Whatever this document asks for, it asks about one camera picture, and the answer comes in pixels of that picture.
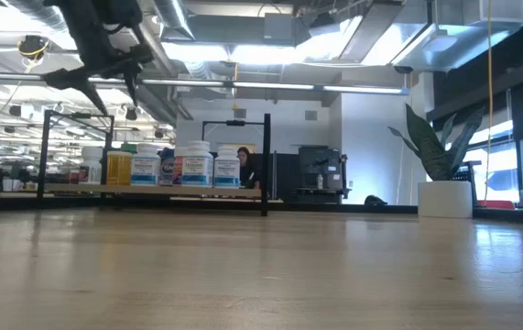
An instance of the potted plant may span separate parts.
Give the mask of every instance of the potted plant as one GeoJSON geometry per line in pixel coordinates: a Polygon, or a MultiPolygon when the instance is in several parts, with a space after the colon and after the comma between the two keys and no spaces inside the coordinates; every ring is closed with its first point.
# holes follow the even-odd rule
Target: potted plant
{"type": "Polygon", "coordinates": [[[456,114],[451,116],[442,128],[439,140],[434,129],[414,113],[406,104],[409,138],[390,127],[391,133],[400,137],[406,146],[421,159],[424,170],[433,182],[418,184],[418,215],[430,217],[471,218],[473,215],[473,197],[471,183],[452,181],[454,174],[463,163],[469,141],[474,132],[481,126],[483,109],[471,114],[461,135],[454,140],[449,150],[445,149],[446,140],[452,133],[452,122],[456,114]]]}

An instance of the white planter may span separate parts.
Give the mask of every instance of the white planter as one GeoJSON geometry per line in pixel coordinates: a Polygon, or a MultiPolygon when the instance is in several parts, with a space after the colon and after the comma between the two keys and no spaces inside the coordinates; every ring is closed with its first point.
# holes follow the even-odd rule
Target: white planter
{"type": "Polygon", "coordinates": [[[442,218],[473,217],[471,183],[435,181],[418,184],[418,215],[442,218]]]}

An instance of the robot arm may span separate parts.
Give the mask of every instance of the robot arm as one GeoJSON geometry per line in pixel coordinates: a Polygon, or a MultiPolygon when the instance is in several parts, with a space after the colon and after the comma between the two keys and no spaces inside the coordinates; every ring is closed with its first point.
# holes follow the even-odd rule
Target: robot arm
{"type": "Polygon", "coordinates": [[[109,79],[122,75],[136,105],[136,77],[143,65],[153,60],[138,27],[143,16],[136,0],[46,0],[44,6],[60,9],[84,65],[72,71],[60,69],[47,73],[43,80],[61,90],[74,88],[81,91],[107,115],[103,101],[88,78],[100,75],[109,79]],[[117,28],[107,30],[104,24],[117,25],[117,28]],[[139,44],[129,52],[114,48],[108,38],[122,28],[131,28],[139,40],[139,44]]]}

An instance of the yellow bottle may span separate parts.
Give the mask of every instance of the yellow bottle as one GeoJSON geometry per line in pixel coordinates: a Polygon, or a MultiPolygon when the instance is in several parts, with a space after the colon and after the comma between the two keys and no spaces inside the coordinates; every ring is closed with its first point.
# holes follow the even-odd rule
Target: yellow bottle
{"type": "Polygon", "coordinates": [[[131,154],[123,151],[108,151],[107,185],[131,184],[131,154]]]}

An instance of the woman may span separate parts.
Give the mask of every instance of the woman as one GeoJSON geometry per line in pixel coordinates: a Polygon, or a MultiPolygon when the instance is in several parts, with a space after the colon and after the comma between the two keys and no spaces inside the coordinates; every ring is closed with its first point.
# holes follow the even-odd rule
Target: woman
{"type": "Polygon", "coordinates": [[[249,149],[245,147],[239,148],[238,157],[241,160],[241,186],[247,189],[259,189],[259,176],[253,167],[249,149]]]}

